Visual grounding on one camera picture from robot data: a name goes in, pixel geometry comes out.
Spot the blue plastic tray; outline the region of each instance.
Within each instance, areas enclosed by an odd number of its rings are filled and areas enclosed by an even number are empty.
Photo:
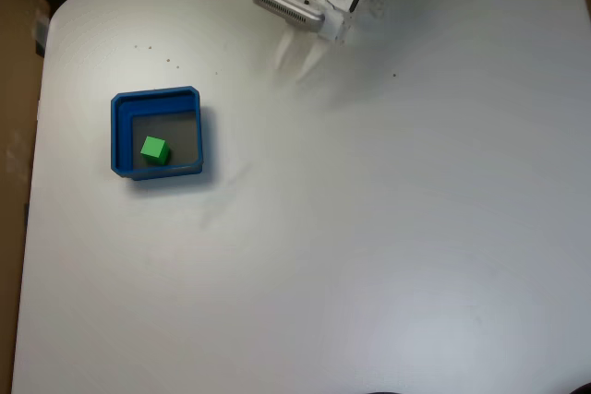
[[[197,138],[194,162],[166,166],[134,166],[134,118],[163,114],[194,113]],[[133,180],[156,179],[174,175],[198,174],[202,171],[201,119],[199,93],[192,87],[167,90],[122,92],[111,101],[111,169]]]

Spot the white tabletop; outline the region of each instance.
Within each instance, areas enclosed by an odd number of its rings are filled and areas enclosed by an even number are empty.
[[[584,0],[386,5],[301,82],[250,0],[59,9],[14,394],[591,381]],[[110,100],[185,85],[203,174],[115,175]]]

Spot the green block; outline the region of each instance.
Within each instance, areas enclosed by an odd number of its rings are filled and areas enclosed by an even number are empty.
[[[170,154],[170,148],[165,140],[156,137],[146,137],[144,146],[141,149],[141,155],[151,163],[157,163],[159,165],[165,165],[168,161],[168,155]]]

